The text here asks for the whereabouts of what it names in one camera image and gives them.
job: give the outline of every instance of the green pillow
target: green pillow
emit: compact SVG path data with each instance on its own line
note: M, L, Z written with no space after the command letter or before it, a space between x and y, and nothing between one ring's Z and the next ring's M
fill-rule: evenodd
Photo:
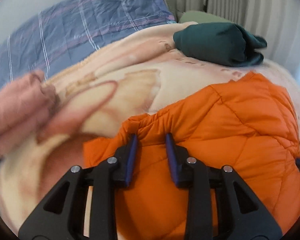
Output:
M211 22L230 22L222 17L200 12L200 11L187 11L179 20L179 23L197 22L197 23L211 23Z
M264 38L230 22L190 25L176 32L173 40L176 48L187 57L229 67L261 64L263 55L255 49L267 47Z

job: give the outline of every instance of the orange puffer jacket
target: orange puffer jacket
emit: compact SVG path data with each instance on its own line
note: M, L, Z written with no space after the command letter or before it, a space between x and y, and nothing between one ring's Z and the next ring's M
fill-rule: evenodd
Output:
M205 87L160 110L125 121L115 138L84 145L85 165L95 166L138 135L133 181L116 194L118 231L127 240L183 239L188 192L173 184L165 134L206 165L229 164L271 212L283 233L300 215L300 155L296 114L283 87L248 73L237 82ZM216 201L212 198L217 226Z

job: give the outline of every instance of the blue plaid comforter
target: blue plaid comforter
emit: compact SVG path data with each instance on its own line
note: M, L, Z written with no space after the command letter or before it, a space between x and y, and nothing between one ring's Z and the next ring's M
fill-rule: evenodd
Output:
M46 78L138 30L174 23L164 0L66 0L39 12L0 45L0 88L42 69Z

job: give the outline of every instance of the white curtain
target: white curtain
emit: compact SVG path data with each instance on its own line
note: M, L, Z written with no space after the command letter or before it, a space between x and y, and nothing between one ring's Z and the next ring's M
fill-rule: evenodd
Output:
M284 66L300 85L300 0L175 0L178 14L207 11L263 36L269 58Z

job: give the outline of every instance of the pink cloth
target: pink cloth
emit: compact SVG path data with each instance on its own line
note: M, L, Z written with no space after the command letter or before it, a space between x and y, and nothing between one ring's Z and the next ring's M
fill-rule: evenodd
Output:
M57 94L43 78L42 71L29 73L0 91L0 158L49 120Z

